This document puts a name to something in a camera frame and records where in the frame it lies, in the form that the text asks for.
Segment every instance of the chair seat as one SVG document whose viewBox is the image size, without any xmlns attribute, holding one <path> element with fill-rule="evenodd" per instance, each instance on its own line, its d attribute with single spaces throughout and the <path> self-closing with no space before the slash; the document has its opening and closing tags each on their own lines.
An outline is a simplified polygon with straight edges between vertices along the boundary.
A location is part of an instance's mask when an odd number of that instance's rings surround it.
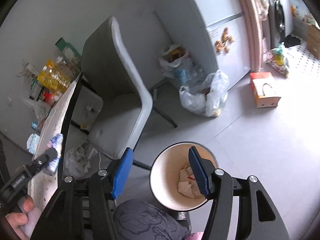
<svg viewBox="0 0 320 240">
<path fill-rule="evenodd" d="M 141 112 L 141 101 L 136 94 L 124 94 L 105 102 L 95 120 L 88 140 L 111 159 L 120 159 Z"/>
</svg>

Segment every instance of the cardboard box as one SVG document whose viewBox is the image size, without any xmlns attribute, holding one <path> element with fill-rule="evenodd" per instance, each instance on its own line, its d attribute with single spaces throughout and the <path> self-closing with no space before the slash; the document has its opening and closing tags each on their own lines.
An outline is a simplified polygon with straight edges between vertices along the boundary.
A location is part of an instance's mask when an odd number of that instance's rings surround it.
<svg viewBox="0 0 320 240">
<path fill-rule="evenodd" d="M 250 80 L 257 108 L 278 106 L 281 96 L 271 72 L 250 73 Z"/>
<path fill-rule="evenodd" d="M 320 59 L 320 30 L 311 24 L 308 25 L 307 49 Z"/>
</svg>

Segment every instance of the person's leg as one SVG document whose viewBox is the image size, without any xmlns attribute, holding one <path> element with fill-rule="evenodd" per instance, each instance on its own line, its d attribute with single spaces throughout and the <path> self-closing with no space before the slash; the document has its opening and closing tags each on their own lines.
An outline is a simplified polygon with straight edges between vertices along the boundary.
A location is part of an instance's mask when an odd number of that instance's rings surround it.
<svg viewBox="0 0 320 240">
<path fill-rule="evenodd" d="M 182 240 L 190 234 L 166 212 L 135 199 L 121 203 L 113 220 L 120 240 Z"/>
</svg>

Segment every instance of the blue and white wrapper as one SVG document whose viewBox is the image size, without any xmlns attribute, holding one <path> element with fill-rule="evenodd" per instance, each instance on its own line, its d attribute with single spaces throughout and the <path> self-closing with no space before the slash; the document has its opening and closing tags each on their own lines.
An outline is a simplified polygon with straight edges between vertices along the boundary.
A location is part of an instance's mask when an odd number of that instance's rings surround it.
<svg viewBox="0 0 320 240">
<path fill-rule="evenodd" d="M 43 173 L 53 176 L 58 170 L 59 161 L 61 158 L 63 134 L 58 133 L 47 144 L 48 148 L 54 148 L 57 151 L 57 157 L 48 163 L 48 165 L 42 170 Z"/>
</svg>

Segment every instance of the blue gripper pad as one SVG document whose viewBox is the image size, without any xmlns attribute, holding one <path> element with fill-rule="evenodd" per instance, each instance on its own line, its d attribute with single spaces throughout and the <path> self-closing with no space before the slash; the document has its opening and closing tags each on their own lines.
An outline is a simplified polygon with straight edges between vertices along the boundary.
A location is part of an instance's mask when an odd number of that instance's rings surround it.
<svg viewBox="0 0 320 240">
<path fill-rule="evenodd" d="M 197 149 L 193 146 L 189 149 L 189 163 L 191 169 L 193 171 L 193 175 L 195 176 L 196 182 L 199 187 L 199 191 L 205 198 L 208 198 L 210 193 L 209 190 L 209 178 L 204 171 L 204 168 L 201 164 L 201 157 L 197 151 Z"/>
<path fill-rule="evenodd" d="M 127 148 L 124 152 L 124 158 L 122 158 L 122 162 L 119 166 L 119 169 L 116 172 L 116 175 L 113 180 L 113 189 L 112 189 L 112 197 L 113 199 L 117 199 L 124 189 L 124 184 L 127 181 L 127 177 L 129 175 L 132 162 L 133 162 L 133 151 L 130 148 Z"/>
</svg>

